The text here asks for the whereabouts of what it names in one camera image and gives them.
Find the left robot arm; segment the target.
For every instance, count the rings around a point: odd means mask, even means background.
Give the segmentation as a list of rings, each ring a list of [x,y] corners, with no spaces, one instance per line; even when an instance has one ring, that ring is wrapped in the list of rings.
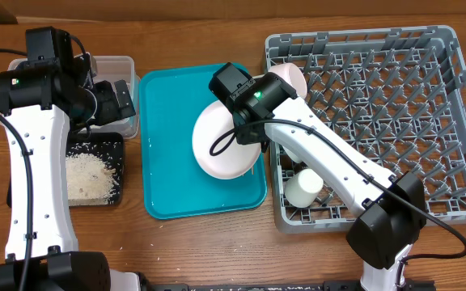
[[[0,290],[146,290],[140,272],[80,251],[66,181],[71,133],[135,115],[124,81],[95,82],[78,39],[54,27],[25,33],[27,57],[0,73],[0,124],[11,157],[11,227]]]

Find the grey bowl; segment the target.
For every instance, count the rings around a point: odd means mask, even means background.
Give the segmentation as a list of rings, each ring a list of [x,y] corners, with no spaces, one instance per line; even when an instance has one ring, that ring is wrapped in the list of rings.
[[[301,163],[303,160],[298,157],[296,154],[294,154],[293,152],[291,152],[289,149],[287,149],[286,147],[283,147],[283,149],[285,150],[286,152],[286,155],[295,163]]]

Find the large white plate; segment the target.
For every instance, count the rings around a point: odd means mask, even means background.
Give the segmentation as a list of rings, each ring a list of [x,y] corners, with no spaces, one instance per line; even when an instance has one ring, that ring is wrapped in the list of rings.
[[[193,127],[194,157],[201,169],[214,178],[237,178],[248,172],[260,157],[259,144],[241,145],[236,139],[221,154],[210,155],[212,144],[233,128],[232,115],[218,100],[202,111]]]

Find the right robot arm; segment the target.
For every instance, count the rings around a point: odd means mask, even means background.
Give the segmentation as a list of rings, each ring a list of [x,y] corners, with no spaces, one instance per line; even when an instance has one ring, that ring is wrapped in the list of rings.
[[[396,176],[338,136],[307,105],[307,83],[292,63],[254,78],[231,63],[213,74],[210,91],[232,114],[241,145],[273,141],[313,170],[356,217],[346,240],[363,260],[362,290],[406,290],[405,257],[426,219],[423,183]]]

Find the white paper cup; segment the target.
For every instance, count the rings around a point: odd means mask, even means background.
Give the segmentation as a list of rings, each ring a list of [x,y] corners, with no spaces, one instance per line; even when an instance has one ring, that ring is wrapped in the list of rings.
[[[324,180],[312,169],[301,170],[286,182],[284,194],[287,201],[297,208],[310,206],[324,186]]]

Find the pink small bowl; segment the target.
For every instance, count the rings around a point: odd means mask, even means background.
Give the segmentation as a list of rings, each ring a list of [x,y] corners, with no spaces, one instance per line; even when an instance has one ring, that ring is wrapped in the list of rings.
[[[293,63],[274,65],[269,68],[269,73],[275,73],[289,83],[298,97],[305,99],[307,96],[307,82],[300,68]]]

